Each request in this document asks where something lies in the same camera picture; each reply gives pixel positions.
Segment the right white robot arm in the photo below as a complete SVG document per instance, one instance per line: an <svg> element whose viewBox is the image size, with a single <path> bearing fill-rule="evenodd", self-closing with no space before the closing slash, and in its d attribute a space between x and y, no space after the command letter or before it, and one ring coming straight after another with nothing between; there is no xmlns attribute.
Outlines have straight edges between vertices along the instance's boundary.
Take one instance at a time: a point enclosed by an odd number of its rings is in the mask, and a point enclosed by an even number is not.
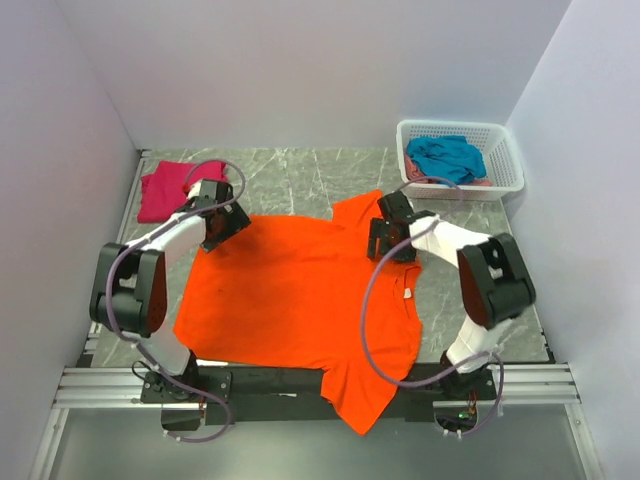
<svg viewBox="0 0 640 480"><path fill-rule="evenodd" d="M396 381L379 368L360 327L367 361L383 379L402 388L437 384L444 395L460 399L477 388L483 371L512 321L535 303L536 290L514 237L490 236L456 226L441 216L413 210L401 191L377 201L379 218L370 221L367 257L408 263L419 251L435 255L458 270L466 317L451 346L442 354L442 371L416 381Z"/></svg>

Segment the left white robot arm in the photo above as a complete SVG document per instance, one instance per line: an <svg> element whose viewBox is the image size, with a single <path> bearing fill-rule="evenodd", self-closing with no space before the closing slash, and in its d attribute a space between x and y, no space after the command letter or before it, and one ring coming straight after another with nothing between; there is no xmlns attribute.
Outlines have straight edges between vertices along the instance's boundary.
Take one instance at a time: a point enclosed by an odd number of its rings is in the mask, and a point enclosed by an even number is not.
<svg viewBox="0 0 640 480"><path fill-rule="evenodd" d="M231 184L203 179L159 227L126 244L101 248L90 318L140 352L150 390L179 402L203 393L195 355L168 324L168 268L195 247L213 251L249 225Z"/></svg>

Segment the orange t shirt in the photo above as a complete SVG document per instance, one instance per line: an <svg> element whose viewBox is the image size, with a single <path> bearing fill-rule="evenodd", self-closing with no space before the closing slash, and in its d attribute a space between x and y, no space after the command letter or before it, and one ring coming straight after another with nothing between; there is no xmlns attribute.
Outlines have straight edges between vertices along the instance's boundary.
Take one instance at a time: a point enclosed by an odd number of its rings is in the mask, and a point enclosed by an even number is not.
<svg viewBox="0 0 640 480"><path fill-rule="evenodd" d="M412 291L417 262L375 274L367 241L380 217L374 190L333 207L331 219L260 216L215 250L198 252L174 331L197 357L323 371L321 395L359 434L367 433L397 387L367 361L404 379L421 345Z"/></svg>

